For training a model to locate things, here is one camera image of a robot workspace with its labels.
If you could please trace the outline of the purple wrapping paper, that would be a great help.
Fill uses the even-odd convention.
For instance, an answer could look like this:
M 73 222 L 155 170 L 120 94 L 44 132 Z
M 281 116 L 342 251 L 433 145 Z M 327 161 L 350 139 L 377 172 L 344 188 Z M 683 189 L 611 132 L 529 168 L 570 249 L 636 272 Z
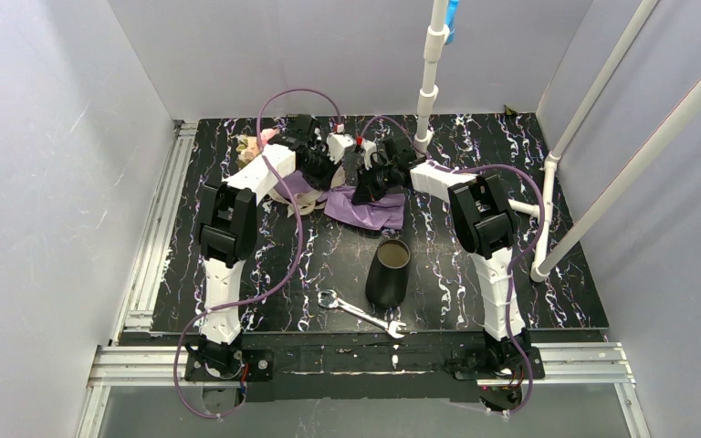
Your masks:
M 340 168 L 331 181 L 331 187 L 326 191 L 324 208 L 313 212 L 322 211 L 331 219 L 343 224 L 371 231 L 381 231 L 383 228 L 403 229 L 406 201 L 406 196 L 403 193 L 386 194 L 378 202 L 353 205 L 351 197 L 355 187 L 346 185 L 345 182 L 345 171 Z M 294 195 L 288 188 L 286 191 L 291 204 L 295 209 L 298 209 Z

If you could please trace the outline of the cream ribbon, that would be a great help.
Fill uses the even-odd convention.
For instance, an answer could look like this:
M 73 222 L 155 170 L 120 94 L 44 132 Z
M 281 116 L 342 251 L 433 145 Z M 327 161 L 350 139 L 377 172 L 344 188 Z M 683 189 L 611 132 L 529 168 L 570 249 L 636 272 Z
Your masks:
M 284 178 L 286 185 L 277 184 L 268 192 L 268 196 L 276 203 L 282 203 L 287 207 L 287 217 L 291 217 L 298 212 L 300 215 L 310 214 L 315 210 L 324 208 L 326 202 L 326 190 L 312 187 L 303 173 L 295 171 Z M 289 189 L 295 197 L 297 208 L 291 204 L 286 189 Z

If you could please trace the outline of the pink flower bunch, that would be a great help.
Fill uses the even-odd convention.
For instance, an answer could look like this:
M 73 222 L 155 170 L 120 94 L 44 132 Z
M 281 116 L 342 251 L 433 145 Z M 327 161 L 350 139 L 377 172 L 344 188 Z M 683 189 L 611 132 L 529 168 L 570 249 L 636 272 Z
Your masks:
M 255 136 L 237 135 L 235 137 L 237 152 L 236 164 L 239 170 L 246 167 L 260 153 L 258 141 L 263 145 L 280 133 L 279 129 L 264 129 L 260 132 L 259 140 Z

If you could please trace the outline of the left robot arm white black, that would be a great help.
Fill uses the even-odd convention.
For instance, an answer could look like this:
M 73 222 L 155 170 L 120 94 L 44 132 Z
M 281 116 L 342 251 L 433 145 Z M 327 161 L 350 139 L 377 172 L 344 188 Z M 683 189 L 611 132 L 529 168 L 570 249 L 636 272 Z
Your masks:
M 195 232 L 205 270 L 203 337 L 230 344 L 241 332 L 237 301 L 245 261 L 256 247 L 259 204 L 279 185 L 287 190 L 279 180 L 293 173 L 310 191 L 326 192 L 354 148 L 342 123 L 324 136 L 317 119 L 297 115 L 242 170 L 203 187 Z

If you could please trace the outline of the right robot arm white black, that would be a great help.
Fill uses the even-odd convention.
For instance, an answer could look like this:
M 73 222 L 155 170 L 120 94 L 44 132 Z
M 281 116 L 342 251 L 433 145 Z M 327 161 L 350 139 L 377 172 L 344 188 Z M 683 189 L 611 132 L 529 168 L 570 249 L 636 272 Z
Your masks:
M 377 202 L 401 186 L 448 203 L 456 237 L 480 280 L 484 331 L 497 341 L 521 334 L 525 324 L 508 272 L 518 221 L 498 177 L 448 170 L 418 155 L 404 137 L 386 139 L 381 150 L 372 141 L 359 138 L 357 143 L 364 164 L 351 202 Z

